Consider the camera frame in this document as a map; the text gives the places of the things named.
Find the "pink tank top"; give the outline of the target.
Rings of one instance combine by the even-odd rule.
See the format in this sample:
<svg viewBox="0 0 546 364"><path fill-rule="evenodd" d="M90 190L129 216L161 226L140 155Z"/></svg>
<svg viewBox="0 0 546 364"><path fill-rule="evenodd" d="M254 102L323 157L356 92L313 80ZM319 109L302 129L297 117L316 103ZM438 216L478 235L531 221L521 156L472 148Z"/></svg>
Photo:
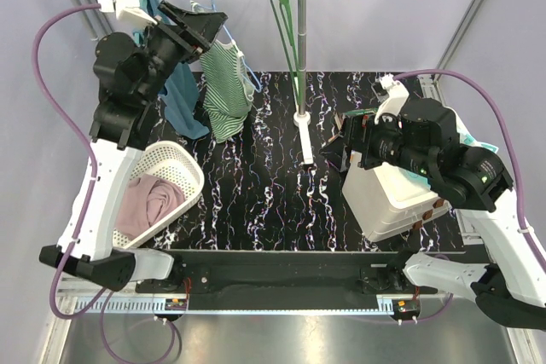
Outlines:
<svg viewBox="0 0 546 364"><path fill-rule="evenodd" d="M128 183L115 228L133 240L184 201L184 192L178 185L164 178L143 174Z"/></svg>

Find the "green striped tank top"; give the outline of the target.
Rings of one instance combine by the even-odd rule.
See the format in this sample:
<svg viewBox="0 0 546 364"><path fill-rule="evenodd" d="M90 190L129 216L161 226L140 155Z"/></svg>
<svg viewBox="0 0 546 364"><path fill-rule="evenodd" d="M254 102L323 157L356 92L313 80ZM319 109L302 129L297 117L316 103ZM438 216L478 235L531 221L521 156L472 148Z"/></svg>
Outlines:
<svg viewBox="0 0 546 364"><path fill-rule="evenodd" d="M224 143L243 130L256 91L243 79L237 51L224 29L200 57L200 65L206 80L204 108L212 135L217 143Z"/></svg>

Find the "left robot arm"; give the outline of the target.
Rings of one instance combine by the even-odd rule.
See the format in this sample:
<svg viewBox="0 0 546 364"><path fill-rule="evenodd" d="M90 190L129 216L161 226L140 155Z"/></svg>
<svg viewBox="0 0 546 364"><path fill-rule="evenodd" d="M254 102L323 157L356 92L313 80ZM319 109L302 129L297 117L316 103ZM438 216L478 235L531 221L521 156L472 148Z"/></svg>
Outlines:
<svg viewBox="0 0 546 364"><path fill-rule="evenodd" d="M44 34L57 21L87 10L113 12L115 4L100 0L72 7L48 20L33 42L38 84L89 157L65 232L56 244L41 249L39 260L55 269L56 280L67 273L114 292L132 281L154 280L165 292L175 292L183 285L184 272L173 264L173 257L151 249L115 248L115 222L125 187L157 119L154 104L160 91L178 64L193 63L210 50L228 16L218 11L196 13L167 1L159 4L167 22L138 7L124 9L125 16L143 32L144 43L137 44L124 32L98 41L93 73L99 80L99 104L90 133L85 135L45 85L38 52Z"/></svg>

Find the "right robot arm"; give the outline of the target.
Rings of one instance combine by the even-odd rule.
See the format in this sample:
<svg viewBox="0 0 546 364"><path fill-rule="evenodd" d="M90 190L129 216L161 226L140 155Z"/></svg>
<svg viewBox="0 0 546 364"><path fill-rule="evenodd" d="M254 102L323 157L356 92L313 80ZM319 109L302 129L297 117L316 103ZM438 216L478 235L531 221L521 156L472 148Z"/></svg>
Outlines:
<svg viewBox="0 0 546 364"><path fill-rule="evenodd" d="M465 264L401 252L387 266L395 292L413 286L450 292L502 326L541 331L544 251L518 215L514 168L490 149L463 142L457 122L433 99L386 102L341 114L322 154L345 172L342 193L367 240L385 240L452 209L490 253L488 263Z"/></svg>

